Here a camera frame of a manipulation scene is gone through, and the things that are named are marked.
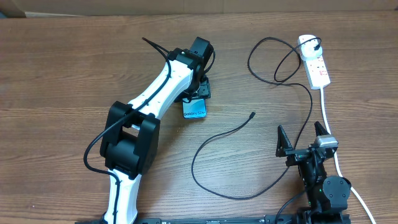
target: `wood grain surface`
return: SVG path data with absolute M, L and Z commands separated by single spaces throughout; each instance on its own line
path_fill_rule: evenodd
M 302 189 L 297 168 L 258 198 L 234 201 L 199 188 L 190 166 L 204 140 L 239 126 L 255 111 L 242 130 L 202 150 L 197 179 L 219 193 L 247 196 L 280 176 L 285 159 L 275 157 L 277 126 L 294 142 L 310 100 L 303 88 L 260 82 L 246 62 L 260 39 L 278 37 L 295 45 L 302 34 L 323 39 L 332 81 L 325 89 L 326 110 L 340 142 L 341 170 L 378 223 L 397 223 L 397 21 L 392 11 L 0 20 L 0 223 L 73 223 L 105 212 L 109 177 L 86 169 L 83 152 L 103 130 L 109 107 L 135 98 L 164 66 L 141 37 L 172 50 L 189 48 L 200 36 L 211 41 L 217 58 L 208 73 L 208 116 L 185 120 L 181 105 L 174 104 L 162 118 L 158 154 L 139 190 L 140 216 L 276 213 Z M 252 67 L 272 79 L 288 51 L 283 44 L 264 43 Z M 292 55 L 280 77 L 296 66 Z M 304 68 L 292 82 L 308 86 Z M 313 123 L 322 121 L 319 91 L 311 92 L 313 113 L 298 147 L 313 142 Z M 99 146 L 89 157 L 104 168 Z M 336 175 L 333 160 L 325 167 Z M 353 223 L 370 223 L 353 194 L 348 202 Z M 303 197 L 285 213 L 305 205 Z

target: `white cable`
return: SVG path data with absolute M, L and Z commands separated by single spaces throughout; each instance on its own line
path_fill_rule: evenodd
M 322 108 L 323 122 L 325 123 L 326 130 L 329 132 L 329 134 L 331 134 L 331 131 L 330 131 L 330 128 L 329 128 L 329 124 L 328 124 L 328 120 L 326 118 L 325 97 L 323 96 L 323 87 L 320 88 L 320 91 L 321 91 L 321 108 Z M 340 171 L 340 166 L 338 165 L 337 152 L 335 152 L 335 164 L 336 164 L 337 174 L 340 177 L 343 177 L 343 174 L 341 174 L 341 171 Z M 351 187 L 351 191 L 358 198 L 359 202 L 361 202 L 361 205 L 363 206 L 363 208 L 365 209 L 365 211 L 368 214 L 369 218 L 371 219 L 372 224 L 376 224 L 376 221 L 374 221 L 374 218 L 372 216 L 371 211 L 369 211 L 369 209 L 366 206 L 365 202 L 362 200 L 361 196 L 359 196 L 359 193 L 353 187 Z

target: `wall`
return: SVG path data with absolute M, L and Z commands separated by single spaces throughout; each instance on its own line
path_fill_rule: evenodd
M 394 10 L 398 0 L 8 0 L 24 12 L 80 16 Z
M 0 0 L 0 11 L 7 17 L 25 17 L 25 13 L 12 0 Z

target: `electrical outlet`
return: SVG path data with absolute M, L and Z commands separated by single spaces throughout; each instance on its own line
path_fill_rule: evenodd
M 302 44 L 307 40 L 310 40 L 312 38 L 316 38 L 314 35 L 306 34 L 306 35 L 301 35 L 298 37 L 297 43 Z M 318 45 L 318 40 L 314 39 L 311 40 L 303 45 L 300 46 L 300 57 L 303 61 L 307 60 L 314 60 L 320 56 L 322 56 L 323 49 L 320 47 L 318 50 L 315 50 L 314 48 Z
M 303 62 L 311 89 L 319 90 L 321 87 L 325 87 L 330 84 L 328 70 L 326 69 L 322 56 L 314 60 Z

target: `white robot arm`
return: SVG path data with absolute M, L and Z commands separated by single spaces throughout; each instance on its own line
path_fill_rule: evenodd
M 210 97 L 210 88 L 207 91 L 199 89 L 203 83 L 208 87 L 204 68 L 212 53 L 210 43 L 199 37 L 190 50 L 175 49 L 168 52 L 167 60 L 171 71 L 166 62 L 160 75 L 137 98 L 126 105 L 117 101 L 110 108 L 100 154 L 105 158 L 108 172 L 118 177 L 119 182 L 110 177 L 109 207 L 99 223 L 132 224 L 136 219 L 139 183 L 157 152 L 160 119 L 173 102 L 184 98 L 192 100 Z M 127 117 L 126 122 L 119 122 Z M 123 127 L 136 128 L 139 130 L 138 136 L 124 132 Z
M 150 101 L 150 103 L 140 110 L 141 113 L 152 113 L 157 119 L 161 119 L 176 97 L 178 97 L 178 95 L 180 95 L 182 91 L 186 90 L 191 84 L 193 70 L 190 70 L 187 65 L 176 60 L 171 61 L 170 64 L 172 67 L 170 80 L 167 81 L 166 85 Z M 152 82 L 152 84 L 150 84 L 142 94 L 129 102 L 130 105 L 133 105 L 133 109 L 136 108 L 134 105 L 140 105 L 146 100 L 147 96 L 153 94 L 153 92 L 160 87 L 167 78 L 168 72 L 169 68 L 166 63 L 164 69 L 155 81 Z M 132 127 L 139 130 L 139 126 L 132 125 Z M 116 169 L 109 171 L 116 174 L 121 181 L 116 222 L 120 224 L 131 224 L 136 219 L 138 213 L 136 203 L 141 175 L 139 174 L 134 180 L 131 180 L 127 174 L 124 174 L 121 171 Z M 114 199 L 116 196 L 116 180 L 113 177 L 110 178 L 111 190 L 109 193 L 109 206 L 108 211 L 104 216 L 104 220 L 108 223 L 113 222 Z

